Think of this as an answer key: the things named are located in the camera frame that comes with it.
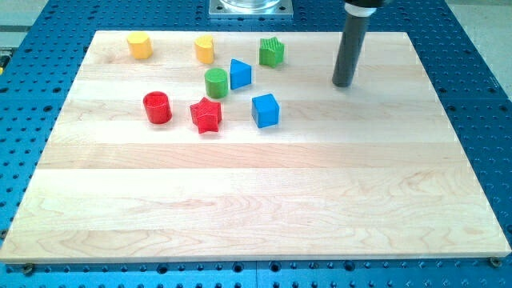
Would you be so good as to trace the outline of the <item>robot arm end black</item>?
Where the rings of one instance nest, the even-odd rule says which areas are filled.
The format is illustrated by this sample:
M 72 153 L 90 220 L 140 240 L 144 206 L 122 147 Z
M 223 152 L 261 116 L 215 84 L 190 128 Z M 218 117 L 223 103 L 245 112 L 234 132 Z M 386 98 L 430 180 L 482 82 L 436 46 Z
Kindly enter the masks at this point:
M 345 0 L 345 11 L 355 17 L 367 18 L 378 8 L 392 3 L 393 0 Z

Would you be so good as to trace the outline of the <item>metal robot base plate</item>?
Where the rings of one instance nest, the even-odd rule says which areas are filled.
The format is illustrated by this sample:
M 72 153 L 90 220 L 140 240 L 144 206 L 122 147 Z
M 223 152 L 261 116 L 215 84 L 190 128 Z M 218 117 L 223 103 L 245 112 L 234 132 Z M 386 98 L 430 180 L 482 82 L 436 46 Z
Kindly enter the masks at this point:
M 210 18 L 292 18 L 292 0 L 209 0 Z

